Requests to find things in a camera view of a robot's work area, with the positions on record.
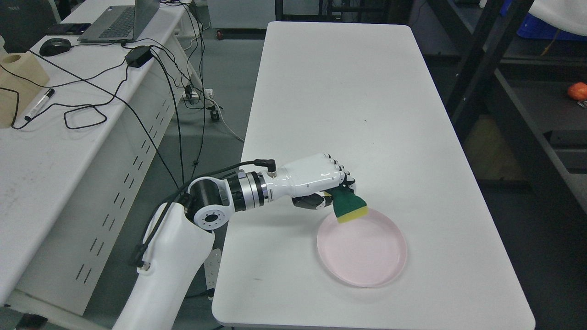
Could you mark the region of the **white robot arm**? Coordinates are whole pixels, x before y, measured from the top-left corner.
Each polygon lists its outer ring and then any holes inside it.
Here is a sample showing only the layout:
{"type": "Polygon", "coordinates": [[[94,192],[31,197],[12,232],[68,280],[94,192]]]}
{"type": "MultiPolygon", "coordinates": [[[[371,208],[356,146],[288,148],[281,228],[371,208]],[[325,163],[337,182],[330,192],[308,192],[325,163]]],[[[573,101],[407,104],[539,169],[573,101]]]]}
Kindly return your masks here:
{"type": "Polygon", "coordinates": [[[275,161],[256,159],[265,173],[243,172],[219,179],[228,168],[194,177],[153,212],[144,238],[130,258],[138,279],[117,318],[116,330],[169,330],[197,271],[212,251],[214,230],[237,211],[270,199],[266,178],[275,161]]]}

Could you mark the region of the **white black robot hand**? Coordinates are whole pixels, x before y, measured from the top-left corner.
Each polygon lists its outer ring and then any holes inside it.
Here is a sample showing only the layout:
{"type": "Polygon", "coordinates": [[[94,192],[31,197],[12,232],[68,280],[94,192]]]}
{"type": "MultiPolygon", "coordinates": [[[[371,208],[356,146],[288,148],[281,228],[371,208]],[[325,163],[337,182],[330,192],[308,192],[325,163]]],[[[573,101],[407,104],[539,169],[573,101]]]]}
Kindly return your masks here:
{"type": "Polygon", "coordinates": [[[262,171],[259,178],[266,185],[267,201],[288,196],[296,207],[307,209],[332,205],[332,197],[326,193],[331,188],[344,186],[354,193],[356,190],[356,180],[350,171],[323,153],[292,161],[273,172],[262,171]]]}

